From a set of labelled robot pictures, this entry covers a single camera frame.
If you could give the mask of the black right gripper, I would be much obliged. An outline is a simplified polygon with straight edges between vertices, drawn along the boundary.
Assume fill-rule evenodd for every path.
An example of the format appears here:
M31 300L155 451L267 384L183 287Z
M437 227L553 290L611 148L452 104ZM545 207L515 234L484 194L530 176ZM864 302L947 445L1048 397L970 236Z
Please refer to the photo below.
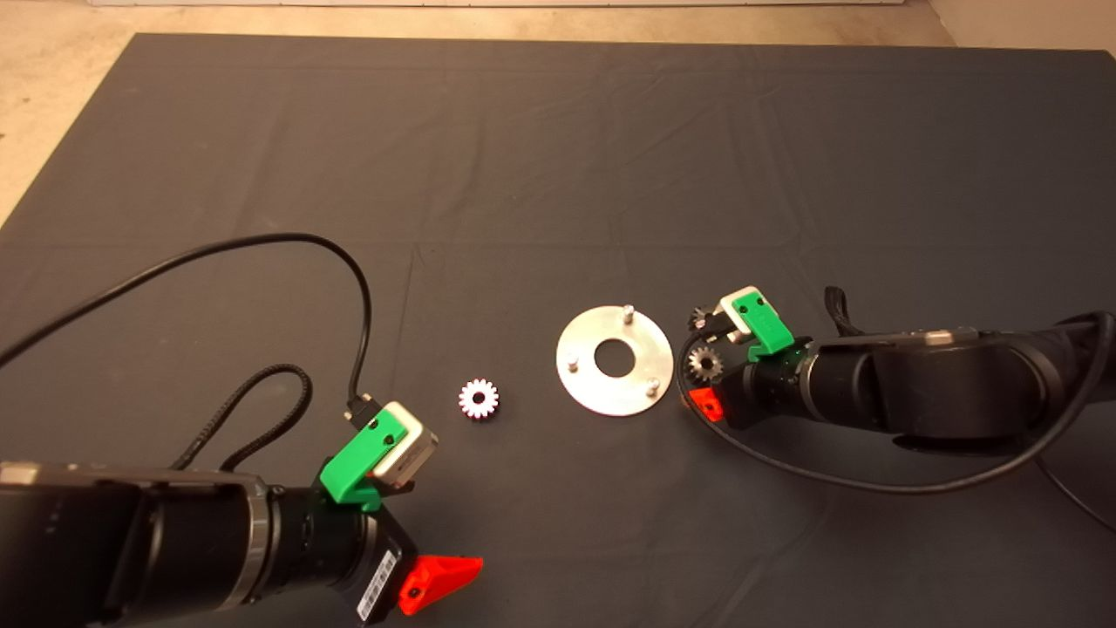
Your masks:
M800 365L805 342L754 363L738 363L723 373L723 405L713 388L689 390L698 412L711 424L725 421L730 429L750 429L776 417L811 419L801 390Z

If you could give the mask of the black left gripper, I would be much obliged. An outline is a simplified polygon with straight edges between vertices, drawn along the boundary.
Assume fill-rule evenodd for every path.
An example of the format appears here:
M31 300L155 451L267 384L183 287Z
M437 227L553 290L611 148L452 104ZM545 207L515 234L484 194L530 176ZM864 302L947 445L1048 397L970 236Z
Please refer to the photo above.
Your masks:
M414 480L381 479L381 497L415 486ZM383 624L396 608L414 616L485 568L482 557L419 555L387 508L367 513L337 504L323 487L288 487L271 496L269 506L267 597L330 588L352 625Z

